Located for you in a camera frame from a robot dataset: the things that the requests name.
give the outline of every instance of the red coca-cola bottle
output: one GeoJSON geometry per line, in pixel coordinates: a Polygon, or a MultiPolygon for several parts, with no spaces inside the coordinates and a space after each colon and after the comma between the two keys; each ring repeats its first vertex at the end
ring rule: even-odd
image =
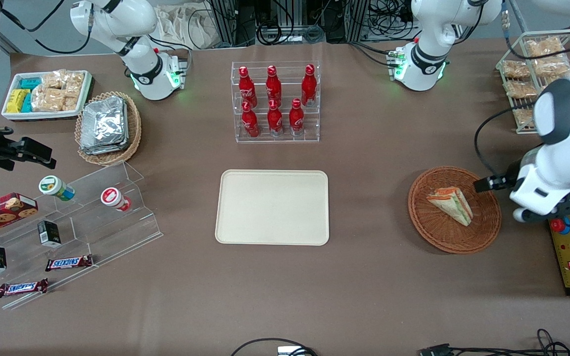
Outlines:
{"type": "Polygon", "coordinates": [[[279,137],[283,135],[283,115],[279,110],[276,100],[269,101],[270,110],[267,111],[267,124],[270,126],[270,135],[279,137]]]}
{"type": "Polygon", "coordinates": [[[247,74],[247,67],[239,67],[239,90],[241,97],[247,101],[252,108],[256,108],[258,101],[256,100],[256,91],[254,89],[254,82],[247,74]]]}
{"type": "Polygon", "coordinates": [[[276,67],[273,65],[267,67],[267,81],[265,81],[265,87],[267,88],[267,99],[275,100],[276,105],[280,108],[283,90],[281,88],[281,80],[276,75],[276,67]]]}
{"type": "Polygon", "coordinates": [[[300,108],[300,99],[294,99],[291,101],[291,110],[289,111],[289,130],[294,136],[301,136],[305,133],[303,127],[303,119],[305,118],[305,113],[303,109],[300,108]]]}
{"type": "Polygon", "coordinates": [[[305,67],[305,78],[303,78],[303,96],[301,97],[301,103],[306,108],[311,108],[316,106],[316,87],[318,82],[315,76],[315,67],[312,64],[308,64],[305,67]]]}
{"type": "Polygon", "coordinates": [[[241,120],[243,121],[243,127],[246,129],[247,134],[251,138],[258,137],[261,134],[261,128],[258,126],[256,114],[252,111],[250,103],[244,101],[243,104],[241,104],[241,108],[243,109],[241,120]]]}

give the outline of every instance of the green led light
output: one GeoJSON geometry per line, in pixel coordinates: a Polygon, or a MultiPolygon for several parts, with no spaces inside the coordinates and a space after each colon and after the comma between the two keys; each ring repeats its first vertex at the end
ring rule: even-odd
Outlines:
{"type": "Polygon", "coordinates": [[[439,76],[437,77],[437,81],[443,77],[443,70],[445,69],[445,62],[441,65],[441,72],[439,72],[439,76]]]}
{"type": "Polygon", "coordinates": [[[167,77],[168,80],[170,81],[170,85],[172,85],[173,88],[179,87],[180,77],[178,74],[167,72],[167,77]]]}
{"type": "Polygon", "coordinates": [[[131,80],[133,81],[133,85],[136,86],[136,89],[138,91],[140,91],[140,87],[138,86],[138,82],[136,81],[136,79],[133,77],[133,75],[131,75],[131,80]]]}
{"type": "Polygon", "coordinates": [[[397,67],[397,69],[395,70],[395,79],[400,81],[401,79],[403,79],[404,74],[405,74],[405,72],[404,72],[403,65],[401,65],[400,67],[397,67]]]}

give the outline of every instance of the snickers wrapper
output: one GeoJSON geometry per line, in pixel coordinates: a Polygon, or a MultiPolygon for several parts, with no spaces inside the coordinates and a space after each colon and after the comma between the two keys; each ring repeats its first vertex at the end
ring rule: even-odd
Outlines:
{"type": "Polygon", "coordinates": [[[10,297],[11,295],[48,291],[48,279],[41,279],[38,282],[21,283],[21,284],[2,284],[0,287],[0,298],[10,297]]]}
{"type": "Polygon", "coordinates": [[[91,255],[69,257],[68,259],[47,260],[46,272],[52,269],[65,269],[74,267],[88,267],[94,264],[91,255]]]}

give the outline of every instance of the yellow control panel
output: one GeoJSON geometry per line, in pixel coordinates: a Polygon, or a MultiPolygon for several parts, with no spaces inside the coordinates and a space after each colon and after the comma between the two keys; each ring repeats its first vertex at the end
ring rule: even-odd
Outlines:
{"type": "Polygon", "coordinates": [[[549,221],[564,286],[570,288],[570,216],[549,221]]]}

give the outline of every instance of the aluminum foil package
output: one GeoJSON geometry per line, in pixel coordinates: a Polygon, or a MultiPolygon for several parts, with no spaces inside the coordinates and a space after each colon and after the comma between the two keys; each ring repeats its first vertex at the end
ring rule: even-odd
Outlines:
{"type": "Polygon", "coordinates": [[[127,146],[129,126],[125,101],[114,95],[87,104],[81,121],[81,150],[88,155],[99,155],[121,151],[127,146]]]}

